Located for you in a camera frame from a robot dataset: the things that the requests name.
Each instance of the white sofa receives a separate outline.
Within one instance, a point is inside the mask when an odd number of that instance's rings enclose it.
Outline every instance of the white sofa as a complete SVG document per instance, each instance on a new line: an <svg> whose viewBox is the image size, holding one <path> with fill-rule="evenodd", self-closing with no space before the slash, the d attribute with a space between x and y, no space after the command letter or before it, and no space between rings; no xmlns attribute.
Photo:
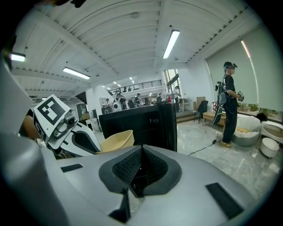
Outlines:
<svg viewBox="0 0 283 226"><path fill-rule="evenodd" d="M237 128L245 128L250 132L239 132ZM237 120L236 131L232 136L232 140L237 145L250 147L257 142L260 136L260 131L261 125L259 119L255 118L254 116L239 117Z"/></svg>

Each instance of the gray floor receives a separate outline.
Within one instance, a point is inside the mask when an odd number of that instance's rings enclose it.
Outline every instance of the gray floor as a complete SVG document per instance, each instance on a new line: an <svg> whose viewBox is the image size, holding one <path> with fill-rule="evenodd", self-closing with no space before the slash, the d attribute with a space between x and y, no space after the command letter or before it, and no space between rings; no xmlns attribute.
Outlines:
<svg viewBox="0 0 283 226"><path fill-rule="evenodd" d="M202 121L200 124L198 121L179 123L177 124L178 152L188 155L202 149L212 144L218 133L216 144L191 156L210 162L245 186L256 199L262 197L271 189L278 177L283 150L279 150L273 159L268 159L256 147L241 147L233 144L231 148L224 148L219 145L222 130L222 126L210 126L209 122L204 126ZM96 132L95 135L99 142L104 140L101 132Z"/></svg>

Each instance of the white column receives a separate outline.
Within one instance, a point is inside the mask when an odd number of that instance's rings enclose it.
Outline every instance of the white column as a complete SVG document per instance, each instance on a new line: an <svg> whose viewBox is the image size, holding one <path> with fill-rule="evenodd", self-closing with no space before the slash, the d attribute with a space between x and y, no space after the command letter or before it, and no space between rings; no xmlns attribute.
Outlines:
<svg viewBox="0 0 283 226"><path fill-rule="evenodd" d="M94 109L96 110L98 117L99 115L102 115L102 106L100 104L99 98L109 98L109 101L114 101L114 98L108 93L105 88L103 88L102 86L95 86L94 84L92 86L92 89L87 90L85 94L87 98L89 116L91 119L93 118L92 110Z"/></svg>

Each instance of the railing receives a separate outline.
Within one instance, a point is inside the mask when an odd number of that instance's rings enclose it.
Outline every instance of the railing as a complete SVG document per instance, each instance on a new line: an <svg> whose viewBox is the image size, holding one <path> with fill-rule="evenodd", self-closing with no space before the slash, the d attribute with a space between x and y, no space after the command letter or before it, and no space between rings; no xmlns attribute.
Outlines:
<svg viewBox="0 0 283 226"><path fill-rule="evenodd" d="M158 86L162 86L161 80L155 80L155 81L146 82L146 83L138 83L138 84L132 84L130 86L119 87L117 89L110 90L109 93L111 95L114 95L117 93L126 93L126 92L131 92L134 90L140 90L140 89L158 87Z"/></svg>

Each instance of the black chair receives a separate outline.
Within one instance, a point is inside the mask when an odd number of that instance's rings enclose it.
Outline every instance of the black chair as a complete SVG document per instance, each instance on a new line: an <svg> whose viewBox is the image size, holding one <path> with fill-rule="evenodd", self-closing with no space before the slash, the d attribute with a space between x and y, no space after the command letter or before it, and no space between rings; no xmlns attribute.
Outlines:
<svg viewBox="0 0 283 226"><path fill-rule="evenodd" d="M208 101L202 101L200 103L198 110L194 111L194 121L195 121L195 115L199 115L199 121L201 118L203 118L203 113L207 112L207 104Z"/></svg>

